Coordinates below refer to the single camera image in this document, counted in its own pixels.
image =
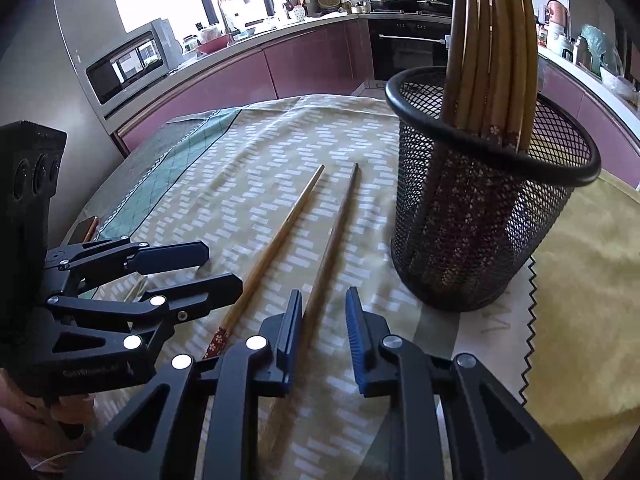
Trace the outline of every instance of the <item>zigzag edge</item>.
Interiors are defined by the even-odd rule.
[[[536,298],[534,298],[534,294],[538,290],[538,288],[536,287],[536,284],[533,282],[533,280],[537,277],[536,271],[533,270],[533,266],[535,265],[536,261],[535,259],[533,259],[533,256],[530,259],[531,259],[531,263],[529,264],[529,270],[531,271],[531,277],[529,278],[529,283],[531,284],[533,289],[529,293],[529,297],[531,298],[531,306],[529,307],[531,320],[527,323],[527,327],[529,328],[531,335],[527,338],[527,345],[529,345],[529,352],[527,352],[527,354],[524,356],[524,362],[526,362],[527,364],[527,369],[524,370],[523,373],[521,373],[520,375],[522,377],[522,380],[524,381],[524,386],[521,387],[520,391],[518,392],[520,394],[520,397],[522,398],[523,406],[527,403],[527,398],[524,396],[524,390],[526,390],[527,387],[529,386],[529,381],[527,381],[527,374],[532,368],[531,363],[529,362],[529,357],[533,354],[533,352],[535,352],[535,349],[531,344],[531,341],[536,336],[536,331],[533,330],[533,324],[538,320],[538,318],[536,317],[536,314],[534,314],[533,312],[533,308],[537,305]]]

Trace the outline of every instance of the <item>yellow cloth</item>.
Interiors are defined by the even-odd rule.
[[[640,424],[640,193],[603,171],[534,257],[526,407],[585,480],[602,480]]]

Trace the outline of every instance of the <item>countertop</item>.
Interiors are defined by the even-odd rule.
[[[332,23],[348,22],[349,20],[417,20],[424,22],[450,23],[449,18],[441,16],[421,16],[419,14],[398,14],[396,12],[370,12],[367,14],[347,14],[332,12],[320,18],[305,18],[302,22],[283,23],[277,28],[267,30],[260,34],[254,34],[244,40],[238,41],[231,46],[223,48],[207,56],[199,57],[197,60],[185,62],[177,70],[167,75],[164,79],[141,91],[135,98],[125,104],[120,110],[110,116],[105,122],[107,133],[113,133],[123,126],[130,118],[134,117],[144,108],[156,101],[159,97],[181,85],[191,77],[204,72],[205,70],[222,63],[223,61],[238,56],[247,50],[256,48],[268,41],[277,40],[284,36],[290,36],[305,30],[316,27],[331,25]]]
[[[558,56],[558,54],[543,46],[538,46],[538,55],[554,63],[569,76],[576,79],[582,86],[586,87],[589,92],[600,99],[618,116],[621,124],[624,124],[640,140],[640,118],[636,116],[629,104],[607,89],[600,79],[588,70],[575,66],[564,57]]]
[[[366,19],[366,20],[420,20],[428,22],[449,23],[448,18],[439,16],[421,16],[418,14],[398,14],[395,12],[371,12],[368,14],[345,14],[340,12],[332,12],[331,14],[320,18],[305,18],[302,22],[284,23],[273,30],[268,30],[260,34],[254,34],[244,40],[223,48],[208,56],[199,57],[193,62],[184,63],[178,70],[169,74],[164,79],[150,86],[120,110],[114,113],[106,121],[106,129],[108,133],[117,131],[120,127],[127,123],[130,118],[135,117],[140,111],[148,107],[159,97],[180,86],[183,82],[198,75],[213,66],[222,63],[234,56],[238,56],[245,51],[256,48],[269,41],[277,40],[285,36],[311,30],[316,27],[331,25],[332,23],[347,22],[349,20]],[[564,70],[568,75],[580,82],[589,92],[598,97],[610,110],[617,115],[620,123],[624,124],[639,140],[640,140],[640,118],[622,99],[610,92],[602,85],[602,82],[595,76],[591,75],[587,70],[575,66],[561,56],[552,51],[539,46],[538,54],[549,62],[554,63]]]

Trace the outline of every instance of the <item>microwave window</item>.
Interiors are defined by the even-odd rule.
[[[162,66],[162,56],[156,40],[148,34],[94,63],[86,70],[86,74],[98,101],[105,104],[159,66]]]

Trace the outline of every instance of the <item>floor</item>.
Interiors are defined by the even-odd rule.
[[[368,88],[369,81],[365,81],[358,86],[351,95],[357,97],[373,97],[374,99],[384,99],[385,91],[382,88]]]

